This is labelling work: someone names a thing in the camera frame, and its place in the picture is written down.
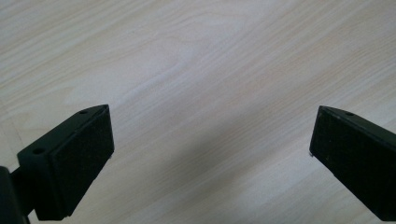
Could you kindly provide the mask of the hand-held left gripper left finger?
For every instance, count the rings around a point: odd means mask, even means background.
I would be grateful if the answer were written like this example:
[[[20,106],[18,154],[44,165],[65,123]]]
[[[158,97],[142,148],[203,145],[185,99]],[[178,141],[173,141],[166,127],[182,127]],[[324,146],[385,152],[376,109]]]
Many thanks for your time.
[[[12,175],[24,215],[62,220],[73,214],[114,152],[108,105],[78,111],[17,154]]]

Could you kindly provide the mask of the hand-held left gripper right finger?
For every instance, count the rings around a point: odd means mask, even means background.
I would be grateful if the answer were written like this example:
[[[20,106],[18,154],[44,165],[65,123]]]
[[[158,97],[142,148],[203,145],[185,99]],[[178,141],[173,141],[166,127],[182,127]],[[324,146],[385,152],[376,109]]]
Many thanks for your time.
[[[322,105],[309,151],[380,220],[396,221],[395,133]]]

